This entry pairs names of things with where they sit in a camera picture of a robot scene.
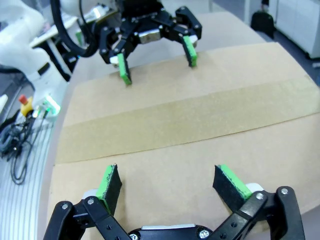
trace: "black cable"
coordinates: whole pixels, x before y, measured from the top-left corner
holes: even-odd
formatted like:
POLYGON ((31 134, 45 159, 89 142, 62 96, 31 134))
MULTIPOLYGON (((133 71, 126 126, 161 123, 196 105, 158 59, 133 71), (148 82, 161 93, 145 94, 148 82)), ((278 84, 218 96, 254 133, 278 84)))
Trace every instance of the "black cable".
POLYGON ((83 24, 86 26, 86 30, 84 34, 89 40, 89 45, 86 49, 79 47, 77 44, 74 43, 74 41, 70 38, 65 26, 64 22, 62 21, 61 17, 61 10, 60 10, 60 0, 50 0, 51 4, 51 11, 54 23, 56 25, 56 28, 58 30, 59 36, 61 40, 64 42, 64 44, 71 50, 71 52, 81 56, 81 57, 91 57, 93 54, 96 53, 98 50, 98 44, 96 43, 96 39, 92 32, 89 30, 88 25, 86 25, 86 21, 84 20, 83 12, 82 12, 82 1, 79 0, 79 10, 81 14, 81 18, 83 20, 83 24))
POLYGON ((28 168, 28 159, 30 157, 30 154, 31 154, 31 151, 32 151, 32 149, 34 147, 36 139, 37 139, 37 137, 38 137, 38 135, 39 135, 39 133, 41 131, 42 125, 44 123, 44 120, 45 120, 47 114, 48 114, 48 111, 45 111, 45 113, 43 115, 43 118, 41 120, 41 123, 40 123, 40 125, 38 127, 38 130, 37 130, 37 132, 35 134, 35 137, 33 139, 33 142, 30 143, 29 141, 27 141, 27 138, 30 136, 31 131, 32 131, 32 127, 30 127, 27 130, 25 130, 26 134, 23 136, 23 139, 21 141, 20 146, 16 147, 16 150, 15 150, 16 153, 15 153, 14 159, 12 159, 12 161, 11 161, 11 169, 10 169, 11 179, 16 185, 21 185, 26 180, 26 174, 27 174, 27 168, 28 168), (26 156, 24 165, 22 167, 21 173, 20 173, 19 176, 17 176, 16 166, 17 166, 18 158, 20 156, 20 153, 18 152, 19 151, 18 148, 20 148, 24 143, 28 143, 30 145, 30 148, 29 148, 28 154, 26 156))

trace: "bolt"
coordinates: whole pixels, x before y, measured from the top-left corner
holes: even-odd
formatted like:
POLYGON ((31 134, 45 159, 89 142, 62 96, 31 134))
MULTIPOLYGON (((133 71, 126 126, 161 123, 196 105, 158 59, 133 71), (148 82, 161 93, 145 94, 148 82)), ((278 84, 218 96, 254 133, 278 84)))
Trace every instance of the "bolt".
POLYGON ((132 240, 138 240, 139 239, 139 237, 137 235, 135 235, 135 234, 130 234, 130 238, 132 240))
POLYGON ((209 237, 209 232, 207 230, 202 230, 199 232, 199 238, 206 239, 207 237, 209 237))
POLYGON ((283 195, 287 195, 287 194, 288 194, 288 189, 282 188, 282 189, 281 189, 281 193, 282 193, 283 195))
POLYGON ((88 200, 88 204, 89 205, 91 205, 91 204, 93 204, 95 201, 92 199, 92 198, 90 198, 89 200, 88 200))
POLYGON ((256 199, 259 199, 259 200, 262 200, 262 199, 264 199, 264 195, 262 194, 262 193, 257 193, 256 195, 255 195, 255 197, 256 197, 256 199))

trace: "thick black hose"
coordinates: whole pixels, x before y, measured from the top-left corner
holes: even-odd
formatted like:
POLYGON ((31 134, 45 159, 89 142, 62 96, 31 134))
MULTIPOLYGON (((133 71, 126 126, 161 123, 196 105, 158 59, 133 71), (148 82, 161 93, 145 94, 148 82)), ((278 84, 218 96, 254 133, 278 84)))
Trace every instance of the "thick black hose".
POLYGON ((64 23, 63 23, 62 17, 61 17, 60 0, 50 0, 50 4, 51 4, 51 11, 52 11, 53 20, 54 20, 56 28, 59 32, 59 36, 60 36, 61 40, 65 43, 65 45, 71 50, 71 52, 73 52, 74 54, 76 54, 78 56, 84 57, 84 58, 91 57, 93 54, 95 54, 96 51, 98 50, 98 45, 96 44, 96 41, 93 37, 93 34, 87 33, 87 35, 89 35, 89 36, 86 36, 86 37, 88 39, 90 39, 90 43, 86 49, 79 47, 70 38, 70 36, 64 26, 64 23))

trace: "green gripper pad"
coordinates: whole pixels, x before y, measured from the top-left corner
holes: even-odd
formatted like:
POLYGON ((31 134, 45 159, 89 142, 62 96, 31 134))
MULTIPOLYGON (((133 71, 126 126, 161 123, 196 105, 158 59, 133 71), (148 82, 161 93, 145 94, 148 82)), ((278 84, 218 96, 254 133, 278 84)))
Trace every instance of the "green gripper pad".
POLYGON ((182 46, 184 48, 186 58, 189 62, 189 67, 195 67, 197 65, 197 52, 189 36, 183 37, 182 46))
POLYGON ((213 188, 232 212, 239 210, 252 195, 249 188, 224 164, 215 166, 213 188))
POLYGON ((105 205, 109 214, 114 215, 120 194, 122 182, 118 173, 118 166, 109 165, 103 175, 103 179, 95 196, 105 205))
POLYGON ((132 81, 130 77, 130 71, 129 71, 128 63, 125 59, 125 56, 123 53, 120 53, 117 55, 117 57, 119 62, 120 77, 123 79, 126 85, 131 85, 132 81))

